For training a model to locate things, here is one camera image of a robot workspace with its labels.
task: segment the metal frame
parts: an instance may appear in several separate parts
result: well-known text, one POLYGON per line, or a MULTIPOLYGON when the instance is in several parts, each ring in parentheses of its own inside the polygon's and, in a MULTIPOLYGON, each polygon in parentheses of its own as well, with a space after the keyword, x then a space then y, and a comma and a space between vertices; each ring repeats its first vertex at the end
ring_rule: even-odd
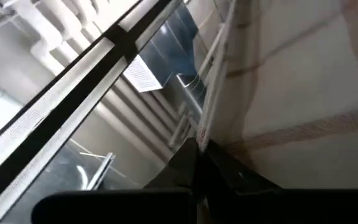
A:
POLYGON ((25 116, 32 113, 34 105, 45 98, 54 87, 62 84, 62 80, 71 69, 99 42, 110 40, 114 47, 83 77, 78 84, 48 111, 46 116, 38 117, 38 121, 24 139, 16 141, 13 152, 0 164, 0 205, 7 195, 19 198, 27 188, 17 180, 33 180, 45 167, 48 161, 65 144, 77 127, 99 103, 119 74, 132 62, 139 50, 157 31, 165 19, 181 3, 179 0, 143 0, 134 4, 120 19, 117 20, 100 38, 92 43, 74 62, 49 83, 34 99, 25 105, 5 127, 0 130, 0 140, 11 131, 12 126, 19 122, 25 124, 25 116), (127 18, 139 19, 125 29, 127 18))

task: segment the dark foreground object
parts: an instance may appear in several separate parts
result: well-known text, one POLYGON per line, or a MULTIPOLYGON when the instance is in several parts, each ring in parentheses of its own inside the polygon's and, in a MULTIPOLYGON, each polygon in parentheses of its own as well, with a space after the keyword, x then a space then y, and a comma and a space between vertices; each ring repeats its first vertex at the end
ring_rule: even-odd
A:
POLYGON ((358 190, 282 189, 212 141, 201 155, 194 139, 144 189, 55 194, 35 206, 32 221, 197 223, 205 199, 209 223, 358 222, 358 190))

